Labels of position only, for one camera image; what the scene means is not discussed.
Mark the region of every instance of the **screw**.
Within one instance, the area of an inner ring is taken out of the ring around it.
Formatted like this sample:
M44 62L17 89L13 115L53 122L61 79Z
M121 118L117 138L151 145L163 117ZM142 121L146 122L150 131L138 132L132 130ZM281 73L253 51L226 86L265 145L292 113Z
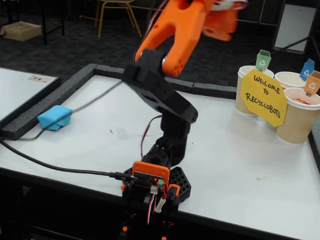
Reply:
M162 59L162 64L165 63L166 59L167 59L167 56L165 56L165 57Z

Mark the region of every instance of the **cardboard box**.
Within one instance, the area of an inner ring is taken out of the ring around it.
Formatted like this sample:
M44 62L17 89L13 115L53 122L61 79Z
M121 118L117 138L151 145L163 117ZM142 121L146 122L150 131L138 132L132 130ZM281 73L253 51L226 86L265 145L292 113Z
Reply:
M13 39L24 42L41 35L41 25L35 25L24 21L4 25L0 29L0 35L5 39Z

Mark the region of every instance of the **recycling symbol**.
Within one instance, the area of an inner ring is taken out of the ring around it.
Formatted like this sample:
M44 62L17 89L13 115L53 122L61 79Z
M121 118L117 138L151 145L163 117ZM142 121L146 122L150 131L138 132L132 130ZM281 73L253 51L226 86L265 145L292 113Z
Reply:
M309 85L309 88L312 89L312 90L316 89L316 84L315 84L314 82L311 83L311 84Z

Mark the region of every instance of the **white table surface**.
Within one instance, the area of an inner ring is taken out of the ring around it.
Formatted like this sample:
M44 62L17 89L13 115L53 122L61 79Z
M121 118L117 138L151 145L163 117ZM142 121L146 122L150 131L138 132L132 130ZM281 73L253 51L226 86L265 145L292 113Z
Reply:
M36 74L49 80L47 82L29 80L33 75L35 74L0 68L0 121L57 79Z
M94 76L63 105L76 108L119 80ZM180 93L198 110L182 167L192 189L179 211L288 237L320 238L320 174L306 141L289 145L259 117L240 115L235 101ZM57 132L35 141L8 143L36 159L63 168L122 172L140 158L142 134L159 113L126 84L72 116ZM162 136L153 121L146 153ZM39 125L25 137L36 135ZM32 163L2 145L0 167L121 196L113 178L60 172Z

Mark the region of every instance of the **small label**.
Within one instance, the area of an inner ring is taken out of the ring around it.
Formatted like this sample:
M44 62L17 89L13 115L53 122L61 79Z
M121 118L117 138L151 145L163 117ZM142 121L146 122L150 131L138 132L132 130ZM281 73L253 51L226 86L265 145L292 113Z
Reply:
M45 77L45 76L40 76L40 75L32 75L28 79L31 81L36 81L36 82L40 82L40 83L46 83L51 80L50 77Z
M271 61L270 52L265 50L260 50L256 56L255 68L259 71L267 70L269 63Z
M308 75L304 91L308 94L316 94L320 88L320 72L314 71L312 74Z
M308 61L303 66L303 69L300 73L300 78L302 78L304 81L307 81L308 76L311 75L314 72L314 70L315 70L315 62L309 58Z
M242 79L241 98L250 112L272 126L284 124L288 100L280 83L256 69Z

